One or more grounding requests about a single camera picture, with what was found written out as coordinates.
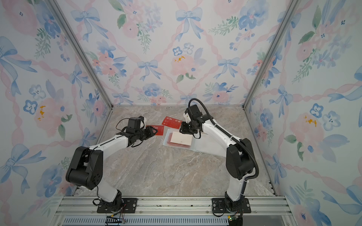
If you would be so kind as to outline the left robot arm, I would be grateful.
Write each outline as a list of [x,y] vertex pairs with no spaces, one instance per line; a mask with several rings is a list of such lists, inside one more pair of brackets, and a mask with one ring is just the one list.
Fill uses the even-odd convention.
[[88,190],[97,189],[93,204],[109,212],[118,213],[126,206],[122,192],[111,186],[103,178],[104,160],[117,151],[137,147],[136,142],[154,137],[158,130],[146,125],[142,116],[128,118],[128,125],[112,138],[90,147],[78,147],[66,173],[66,181]]

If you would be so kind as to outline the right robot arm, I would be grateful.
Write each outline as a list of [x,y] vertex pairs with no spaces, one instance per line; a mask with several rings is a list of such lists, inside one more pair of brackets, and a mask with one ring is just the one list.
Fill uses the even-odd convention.
[[241,139],[220,126],[206,106],[197,98],[192,98],[183,114],[179,132],[182,134],[209,135],[226,153],[225,166],[230,181],[224,196],[223,212],[242,213],[247,182],[259,176],[259,167],[249,139]]

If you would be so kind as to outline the cream card inside album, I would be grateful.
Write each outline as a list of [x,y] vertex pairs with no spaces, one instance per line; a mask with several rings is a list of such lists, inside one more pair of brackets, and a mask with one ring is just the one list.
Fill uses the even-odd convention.
[[180,132],[174,131],[171,135],[170,142],[178,145],[191,146],[192,139],[193,139],[192,135],[182,134]]

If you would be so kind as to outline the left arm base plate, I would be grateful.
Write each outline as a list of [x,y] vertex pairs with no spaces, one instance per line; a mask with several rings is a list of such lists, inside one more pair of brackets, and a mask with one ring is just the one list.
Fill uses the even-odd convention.
[[98,204],[94,200],[93,204],[98,207],[97,213],[135,213],[137,202],[137,198],[117,198],[113,202],[100,200]]

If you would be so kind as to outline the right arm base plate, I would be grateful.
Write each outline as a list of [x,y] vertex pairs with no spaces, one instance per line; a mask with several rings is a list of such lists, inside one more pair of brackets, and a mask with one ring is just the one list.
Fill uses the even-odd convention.
[[214,214],[245,214],[251,213],[249,200],[241,197],[238,201],[232,201],[229,198],[212,198],[212,212]]

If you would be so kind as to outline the left aluminium corner post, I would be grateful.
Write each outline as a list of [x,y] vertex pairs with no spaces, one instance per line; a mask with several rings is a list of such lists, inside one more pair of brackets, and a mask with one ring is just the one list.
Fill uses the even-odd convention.
[[112,109],[113,104],[111,103],[110,98],[108,97],[105,89],[103,88],[99,78],[95,74],[95,72],[91,66],[91,63],[89,62],[82,46],[80,45],[79,41],[77,40],[76,35],[75,35],[73,29],[71,28],[69,22],[67,21],[66,17],[64,16],[59,4],[57,3],[57,1],[50,1],[50,0],[46,0],[45,3],[49,7],[51,13],[53,14],[53,16],[55,17],[57,22],[59,22],[60,28],[65,32],[67,38],[70,41],[70,44],[71,44],[73,50],[76,52],[76,56],[79,58],[80,62],[83,64],[88,75],[90,76],[91,80],[95,84],[95,87],[98,89],[100,95],[105,100],[106,105],[110,109]]

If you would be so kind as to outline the aluminium corner post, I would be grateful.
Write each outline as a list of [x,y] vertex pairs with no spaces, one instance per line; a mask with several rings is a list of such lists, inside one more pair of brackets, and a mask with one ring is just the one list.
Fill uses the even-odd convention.
[[256,77],[251,85],[251,88],[248,92],[248,96],[245,99],[245,102],[243,104],[243,110],[247,110],[248,106],[251,104],[252,102],[252,98],[254,93],[257,90],[257,87],[260,83],[260,81],[262,80],[264,73],[267,70],[268,65],[271,63],[275,52],[277,51],[280,43],[281,43],[281,39],[284,36],[286,29],[288,28],[293,16],[296,13],[296,10],[298,8],[298,5],[300,4],[300,1],[298,0],[292,0],[289,4],[289,6],[287,7],[286,13],[278,27],[278,30],[275,33],[275,37],[271,42],[271,45],[268,49],[268,51],[266,52],[266,57],[265,60],[263,61],[260,70],[258,71],[258,73],[256,74]]
[[53,16],[55,17],[57,22],[59,22],[60,28],[65,32],[67,38],[70,41],[70,44],[71,44],[73,50],[76,52],[76,56],[79,58],[80,62],[83,64],[88,75],[90,76],[91,80],[95,84],[95,87],[98,89],[100,95],[105,100],[106,105],[110,109],[112,109],[113,104],[111,103],[110,98],[108,97],[105,89],[103,88],[99,78],[95,74],[95,72],[91,66],[91,63],[89,62],[82,46],[80,45],[79,41],[77,40],[76,35],[75,35],[73,29],[71,28],[69,22],[67,21],[66,17],[64,16],[59,4],[57,3],[57,1],[50,1],[50,0],[46,0],[45,3],[49,7],[51,13],[53,14]]

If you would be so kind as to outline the aluminium front rail frame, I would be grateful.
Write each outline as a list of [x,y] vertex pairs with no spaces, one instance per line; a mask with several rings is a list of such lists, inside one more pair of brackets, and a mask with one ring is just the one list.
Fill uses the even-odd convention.
[[223,197],[125,196],[112,213],[92,196],[64,197],[52,226],[295,226],[283,196],[248,196],[242,209],[228,213]]

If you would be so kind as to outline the right aluminium corner post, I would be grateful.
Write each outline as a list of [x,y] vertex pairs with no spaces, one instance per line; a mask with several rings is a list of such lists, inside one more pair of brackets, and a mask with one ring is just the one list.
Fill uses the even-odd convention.
[[268,49],[268,51],[266,52],[266,57],[265,60],[263,61],[260,70],[258,71],[258,73],[256,74],[256,77],[251,85],[251,88],[248,92],[248,96],[245,99],[245,102],[243,104],[243,110],[247,110],[248,106],[251,104],[252,102],[252,98],[254,93],[257,90],[257,87],[260,83],[260,81],[262,80],[264,73],[267,70],[268,65],[271,63],[275,52],[277,51],[280,43],[281,43],[281,39],[284,36],[286,29],[288,28],[293,16],[296,13],[296,10],[298,8],[298,5],[300,4],[300,1],[298,0],[292,0],[289,4],[289,6],[287,7],[286,13],[278,27],[278,30],[275,33],[275,37],[271,42],[271,45]]

